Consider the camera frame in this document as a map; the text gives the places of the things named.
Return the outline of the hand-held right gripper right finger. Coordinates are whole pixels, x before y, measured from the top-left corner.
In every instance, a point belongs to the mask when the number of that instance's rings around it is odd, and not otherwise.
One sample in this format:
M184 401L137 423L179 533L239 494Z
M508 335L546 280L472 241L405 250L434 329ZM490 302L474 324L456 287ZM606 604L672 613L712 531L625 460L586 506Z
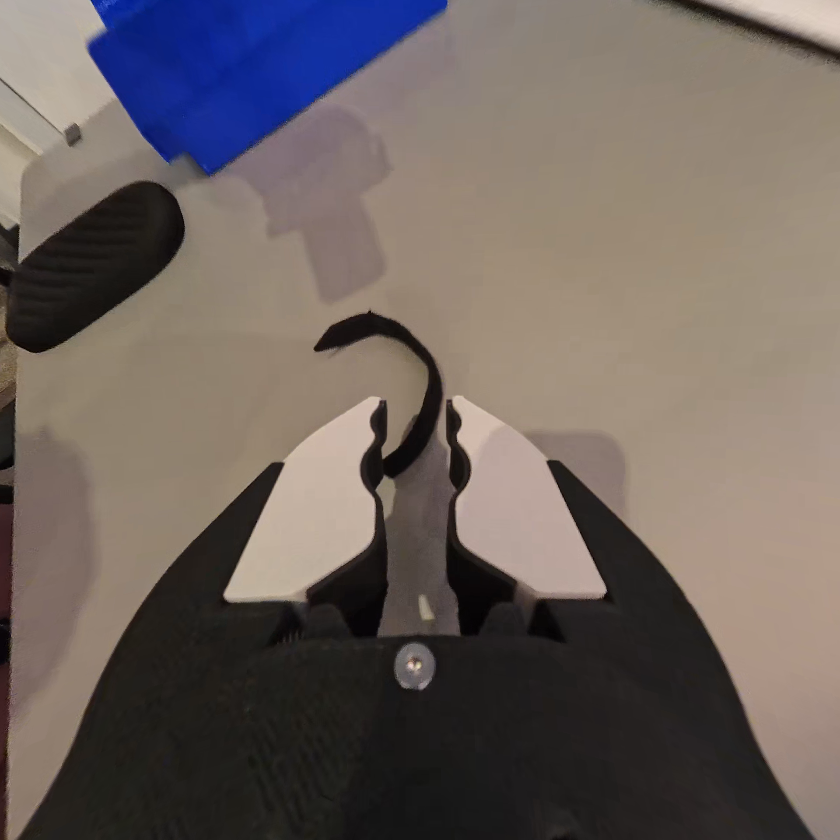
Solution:
M478 635L498 605L529 626L546 602L603 602L606 583L546 455L462 395L446 405L446 437L446 574L459 634Z

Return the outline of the blue plastic bin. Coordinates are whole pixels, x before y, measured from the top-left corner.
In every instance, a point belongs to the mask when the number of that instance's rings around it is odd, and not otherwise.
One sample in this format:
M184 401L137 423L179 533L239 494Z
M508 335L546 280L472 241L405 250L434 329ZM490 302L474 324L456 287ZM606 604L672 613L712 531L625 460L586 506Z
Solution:
M93 1L88 53L146 142L206 174L441 15L446 1Z

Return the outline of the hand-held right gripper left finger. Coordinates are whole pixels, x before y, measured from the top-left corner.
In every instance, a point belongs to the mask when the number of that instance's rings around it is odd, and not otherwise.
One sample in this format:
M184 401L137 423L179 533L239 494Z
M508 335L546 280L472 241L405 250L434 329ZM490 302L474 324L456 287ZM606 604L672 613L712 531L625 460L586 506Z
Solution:
M382 499L385 401L370 396L282 463L224 591L230 604L332 606L375 635L387 593Z

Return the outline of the white flat board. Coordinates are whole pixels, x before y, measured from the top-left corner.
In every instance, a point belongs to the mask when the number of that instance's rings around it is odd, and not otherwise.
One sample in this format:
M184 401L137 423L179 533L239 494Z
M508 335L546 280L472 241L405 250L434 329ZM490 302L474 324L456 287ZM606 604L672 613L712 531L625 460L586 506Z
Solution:
M838 1L689 1L714 14L838 54Z

